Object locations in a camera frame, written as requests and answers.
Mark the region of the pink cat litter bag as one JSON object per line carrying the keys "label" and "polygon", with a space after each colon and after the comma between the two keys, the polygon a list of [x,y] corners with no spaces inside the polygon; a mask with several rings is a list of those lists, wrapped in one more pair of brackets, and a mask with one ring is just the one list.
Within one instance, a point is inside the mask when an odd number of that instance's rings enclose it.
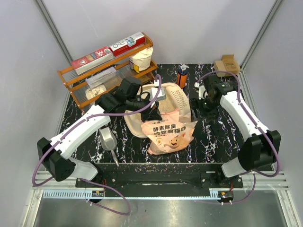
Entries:
{"label": "pink cat litter bag", "polygon": [[148,153],[162,155],[185,149],[194,139],[195,122],[185,122],[179,117],[179,109],[161,115],[162,120],[141,124],[145,136],[151,140]]}

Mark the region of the metal litter scoop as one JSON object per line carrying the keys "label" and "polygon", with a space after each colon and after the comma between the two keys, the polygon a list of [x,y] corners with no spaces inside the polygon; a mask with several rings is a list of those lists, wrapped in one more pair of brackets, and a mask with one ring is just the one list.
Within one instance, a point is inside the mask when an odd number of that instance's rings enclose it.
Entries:
{"label": "metal litter scoop", "polygon": [[119,167],[118,158],[115,153],[117,139],[109,127],[100,130],[100,143],[104,150],[111,152],[114,163]]}

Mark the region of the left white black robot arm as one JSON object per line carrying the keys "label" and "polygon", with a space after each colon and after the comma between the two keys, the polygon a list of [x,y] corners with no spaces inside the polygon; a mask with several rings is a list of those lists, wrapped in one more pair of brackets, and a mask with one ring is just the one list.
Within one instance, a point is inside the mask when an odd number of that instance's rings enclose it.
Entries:
{"label": "left white black robot arm", "polygon": [[39,162],[57,182],[68,177],[84,178],[92,187],[101,185],[103,176],[91,162],[73,159],[75,149],[99,128],[106,126],[111,117],[140,114],[141,120],[161,121],[157,97],[161,91],[162,78],[156,75],[156,93],[149,93],[142,99],[139,90],[142,83],[138,78],[126,77],[119,86],[102,94],[90,109],[74,124],[50,140],[42,137],[37,142]]}

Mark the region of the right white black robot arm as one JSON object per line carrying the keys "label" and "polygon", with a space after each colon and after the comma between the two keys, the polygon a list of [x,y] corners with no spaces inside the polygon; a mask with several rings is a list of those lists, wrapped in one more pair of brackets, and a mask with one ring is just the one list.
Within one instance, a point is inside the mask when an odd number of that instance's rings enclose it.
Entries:
{"label": "right white black robot arm", "polygon": [[278,151],[281,135],[271,131],[249,109],[240,94],[238,81],[222,82],[217,75],[205,76],[195,83],[198,97],[190,99],[192,112],[205,120],[217,117],[217,108],[222,107],[230,115],[240,130],[244,144],[233,160],[223,164],[215,176],[218,186],[226,187],[232,178],[258,171],[258,168],[276,164],[275,177],[280,172]]}

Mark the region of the beige plastic litter box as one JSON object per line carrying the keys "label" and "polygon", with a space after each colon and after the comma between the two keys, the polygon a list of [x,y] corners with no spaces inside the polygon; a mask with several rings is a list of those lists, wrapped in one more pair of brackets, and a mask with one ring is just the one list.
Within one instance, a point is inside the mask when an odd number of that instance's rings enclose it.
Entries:
{"label": "beige plastic litter box", "polygon": [[[159,101],[160,113],[169,113],[179,109],[179,121],[191,122],[191,109],[185,92],[175,83],[164,83],[166,99]],[[124,116],[124,120],[130,132],[138,138],[146,138],[141,128],[141,115],[139,113]]]}

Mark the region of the brown cardboard box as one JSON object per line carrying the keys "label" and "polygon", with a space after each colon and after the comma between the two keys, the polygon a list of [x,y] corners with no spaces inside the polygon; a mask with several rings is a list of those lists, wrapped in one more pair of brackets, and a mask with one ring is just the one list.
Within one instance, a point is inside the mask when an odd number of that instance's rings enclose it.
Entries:
{"label": "brown cardboard box", "polygon": [[221,60],[214,62],[215,71],[227,71],[235,75],[240,73],[240,66],[233,54],[223,55]]}

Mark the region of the clear plastic box on shelf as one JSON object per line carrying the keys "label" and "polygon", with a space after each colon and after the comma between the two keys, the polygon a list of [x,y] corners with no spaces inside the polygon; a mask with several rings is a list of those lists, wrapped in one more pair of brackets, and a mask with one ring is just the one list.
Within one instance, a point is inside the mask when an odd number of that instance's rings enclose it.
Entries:
{"label": "clear plastic box on shelf", "polygon": [[116,76],[116,69],[114,67],[110,67],[90,78],[86,78],[86,82],[90,88],[95,88],[100,85],[103,85],[105,82],[111,80]]}

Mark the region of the red white box right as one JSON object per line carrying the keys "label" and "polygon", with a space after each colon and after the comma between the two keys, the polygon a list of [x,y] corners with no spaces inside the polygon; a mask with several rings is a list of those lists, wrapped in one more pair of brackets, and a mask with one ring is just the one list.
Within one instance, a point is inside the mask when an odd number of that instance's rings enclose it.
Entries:
{"label": "red white box right", "polygon": [[141,44],[144,44],[146,41],[145,36],[141,32],[137,32],[127,38],[120,40],[109,46],[109,49],[112,51],[113,55],[119,56]]}

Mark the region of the red white box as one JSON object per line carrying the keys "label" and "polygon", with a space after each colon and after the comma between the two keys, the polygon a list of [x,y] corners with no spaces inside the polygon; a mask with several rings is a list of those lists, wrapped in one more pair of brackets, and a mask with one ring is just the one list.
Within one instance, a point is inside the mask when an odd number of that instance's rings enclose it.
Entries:
{"label": "red white box", "polygon": [[71,62],[73,69],[78,75],[85,73],[114,58],[114,55],[108,46],[102,47],[90,54]]}
{"label": "red white box", "polygon": [[119,56],[141,44],[144,44],[146,41],[145,36],[141,32],[137,32],[127,38],[120,40],[109,46],[109,49],[112,51],[113,55]]}

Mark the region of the red white box left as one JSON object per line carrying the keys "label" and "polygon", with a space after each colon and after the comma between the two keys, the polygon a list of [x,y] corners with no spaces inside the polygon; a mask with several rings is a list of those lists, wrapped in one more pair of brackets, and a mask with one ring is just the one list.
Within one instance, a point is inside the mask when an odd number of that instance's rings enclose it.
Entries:
{"label": "red white box left", "polygon": [[78,75],[85,73],[114,58],[114,55],[108,46],[102,47],[90,54],[71,62],[73,69]]}

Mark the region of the orange pump bottle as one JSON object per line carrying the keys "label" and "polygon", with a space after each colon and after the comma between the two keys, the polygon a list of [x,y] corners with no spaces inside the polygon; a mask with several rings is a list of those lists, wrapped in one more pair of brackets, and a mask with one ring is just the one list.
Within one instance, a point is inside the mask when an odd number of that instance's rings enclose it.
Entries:
{"label": "orange pump bottle", "polygon": [[188,66],[185,64],[182,64],[178,69],[178,75],[177,75],[177,85],[183,89],[186,86],[187,82],[187,74],[188,74]]}

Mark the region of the white paper bag upper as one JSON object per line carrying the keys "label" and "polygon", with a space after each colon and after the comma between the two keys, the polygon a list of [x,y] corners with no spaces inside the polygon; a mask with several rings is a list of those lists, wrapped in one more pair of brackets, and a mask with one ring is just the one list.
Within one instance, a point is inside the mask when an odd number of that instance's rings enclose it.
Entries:
{"label": "white paper bag upper", "polygon": [[130,68],[139,73],[150,67],[153,47],[148,47],[129,57]]}

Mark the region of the white paper bag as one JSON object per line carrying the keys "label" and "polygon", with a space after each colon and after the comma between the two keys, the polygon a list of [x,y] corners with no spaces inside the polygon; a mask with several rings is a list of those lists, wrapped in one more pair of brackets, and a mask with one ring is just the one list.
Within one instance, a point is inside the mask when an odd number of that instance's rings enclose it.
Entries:
{"label": "white paper bag", "polygon": [[129,57],[130,68],[139,73],[150,67],[153,47],[148,47]]}
{"label": "white paper bag", "polygon": [[99,94],[102,94],[103,92],[105,92],[107,89],[104,85],[100,85],[98,87],[95,87],[95,88],[89,88],[85,91],[85,95],[86,95],[86,98],[88,100],[98,96]]}

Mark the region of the white paper bag lower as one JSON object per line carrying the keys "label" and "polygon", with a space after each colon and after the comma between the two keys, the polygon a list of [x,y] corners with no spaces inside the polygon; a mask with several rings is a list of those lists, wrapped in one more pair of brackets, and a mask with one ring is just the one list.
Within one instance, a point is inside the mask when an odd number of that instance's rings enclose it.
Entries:
{"label": "white paper bag lower", "polygon": [[99,94],[102,94],[103,92],[105,92],[107,89],[104,85],[100,85],[98,87],[95,87],[95,88],[89,88],[85,91],[85,95],[86,95],[86,98],[88,100],[98,96]]}

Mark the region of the orange wooden shelf rack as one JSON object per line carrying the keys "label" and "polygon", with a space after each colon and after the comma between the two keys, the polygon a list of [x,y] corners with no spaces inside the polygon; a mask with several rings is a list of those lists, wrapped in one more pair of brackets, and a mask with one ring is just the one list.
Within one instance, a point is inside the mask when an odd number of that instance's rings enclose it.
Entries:
{"label": "orange wooden shelf rack", "polygon": [[72,66],[59,70],[57,73],[77,107],[84,113],[101,94],[120,85],[125,77],[138,78],[143,85],[154,79],[152,72],[157,69],[154,60],[151,60],[147,69],[140,72],[131,68],[129,63],[131,55],[150,47],[153,47],[153,41],[145,35],[145,43],[85,73],[78,75]]}

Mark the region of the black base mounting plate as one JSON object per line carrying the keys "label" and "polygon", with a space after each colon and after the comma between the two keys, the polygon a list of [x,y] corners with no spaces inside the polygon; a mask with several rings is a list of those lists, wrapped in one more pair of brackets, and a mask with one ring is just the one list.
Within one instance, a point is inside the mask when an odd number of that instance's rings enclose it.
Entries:
{"label": "black base mounting plate", "polygon": [[217,179],[221,164],[206,163],[128,163],[98,164],[103,183],[121,192],[125,197],[211,197],[210,190],[243,188],[235,176],[229,180]]}

